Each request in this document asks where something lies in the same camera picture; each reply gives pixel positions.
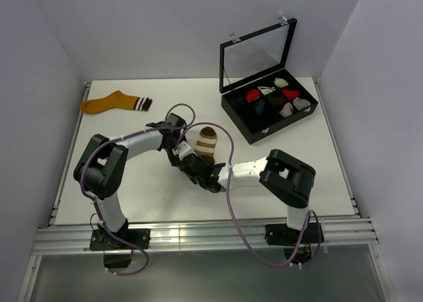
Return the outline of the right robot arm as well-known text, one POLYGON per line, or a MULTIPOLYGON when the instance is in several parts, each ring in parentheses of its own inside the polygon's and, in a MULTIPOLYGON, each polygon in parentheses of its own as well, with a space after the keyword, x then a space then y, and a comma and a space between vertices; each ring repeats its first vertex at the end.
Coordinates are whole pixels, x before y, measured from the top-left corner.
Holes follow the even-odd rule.
POLYGON ((287 206, 288 239, 298 243, 309 234, 305 220, 316 170, 303 161, 273 149, 268 156, 255 161, 232 166, 225 163, 209 165, 189 151, 178 154, 178 168, 194 184, 212 193, 265 187, 287 206))

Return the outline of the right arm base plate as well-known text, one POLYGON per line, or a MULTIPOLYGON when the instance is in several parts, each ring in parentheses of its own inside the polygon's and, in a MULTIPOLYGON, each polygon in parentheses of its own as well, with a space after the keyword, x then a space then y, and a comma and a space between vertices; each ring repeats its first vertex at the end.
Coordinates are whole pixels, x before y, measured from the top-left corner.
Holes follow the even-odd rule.
MULTIPOLYGON (((265 225, 265 241, 268 245, 295 246, 299 238, 300 231, 291 229, 286 223, 265 225)), ((317 244, 325 241, 323 232, 317 223, 308 224, 303 232, 301 244, 317 244)))

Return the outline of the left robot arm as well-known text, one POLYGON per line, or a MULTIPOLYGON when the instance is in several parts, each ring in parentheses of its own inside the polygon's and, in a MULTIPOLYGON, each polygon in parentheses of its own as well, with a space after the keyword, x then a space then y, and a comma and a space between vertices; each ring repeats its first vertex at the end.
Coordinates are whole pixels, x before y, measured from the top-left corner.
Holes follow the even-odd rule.
POLYGON ((172 152, 186 122, 170 113, 163 122, 147 124, 144 130, 124 137, 92 136, 74 171, 84 195, 94 202, 100 221, 106 225, 105 241, 122 248, 129 240, 128 220, 122 213, 117 191, 126 162, 145 152, 172 152))

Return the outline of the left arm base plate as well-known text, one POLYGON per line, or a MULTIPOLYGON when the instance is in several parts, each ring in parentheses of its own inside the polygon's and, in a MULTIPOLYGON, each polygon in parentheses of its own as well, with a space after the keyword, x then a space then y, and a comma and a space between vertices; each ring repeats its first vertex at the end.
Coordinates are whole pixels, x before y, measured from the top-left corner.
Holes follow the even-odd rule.
MULTIPOLYGON (((121 239, 127 243, 131 243, 136 247, 148 249, 150 241, 149 229, 128 229, 127 234, 121 239)), ((134 247, 117 241, 111 237, 106 231, 95 229, 91 235, 89 245, 91 251, 110 251, 110 250, 135 250, 134 247)))

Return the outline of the brown striped sock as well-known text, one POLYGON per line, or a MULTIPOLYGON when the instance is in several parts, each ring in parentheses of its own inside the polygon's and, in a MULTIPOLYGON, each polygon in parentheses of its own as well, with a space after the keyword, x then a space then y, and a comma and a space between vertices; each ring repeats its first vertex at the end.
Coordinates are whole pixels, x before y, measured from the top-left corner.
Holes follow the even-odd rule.
POLYGON ((214 153, 217 144, 217 134, 209 126, 200 130, 194 152, 209 165, 215 164, 214 153))

